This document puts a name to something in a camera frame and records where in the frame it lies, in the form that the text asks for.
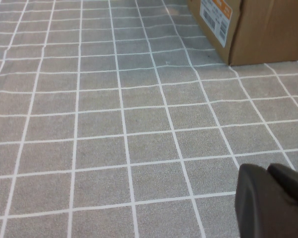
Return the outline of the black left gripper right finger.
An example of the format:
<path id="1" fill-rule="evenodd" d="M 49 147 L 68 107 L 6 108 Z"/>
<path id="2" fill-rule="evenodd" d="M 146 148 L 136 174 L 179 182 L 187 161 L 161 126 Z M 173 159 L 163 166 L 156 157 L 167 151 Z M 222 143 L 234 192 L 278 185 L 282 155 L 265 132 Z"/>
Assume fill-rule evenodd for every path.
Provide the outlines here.
<path id="1" fill-rule="evenodd" d="M 298 172 L 282 164 L 270 164 L 268 173 L 298 203 Z"/>

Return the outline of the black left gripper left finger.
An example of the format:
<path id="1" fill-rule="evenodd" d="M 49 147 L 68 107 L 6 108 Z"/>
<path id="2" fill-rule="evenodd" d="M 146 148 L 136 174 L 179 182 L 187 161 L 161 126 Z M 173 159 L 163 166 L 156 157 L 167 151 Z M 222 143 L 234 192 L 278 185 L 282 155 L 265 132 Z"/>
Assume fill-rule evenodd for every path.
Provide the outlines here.
<path id="1" fill-rule="evenodd" d="M 298 203 L 263 167 L 240 166 L 235 212 L 242 238 L 298 238 Z"/>

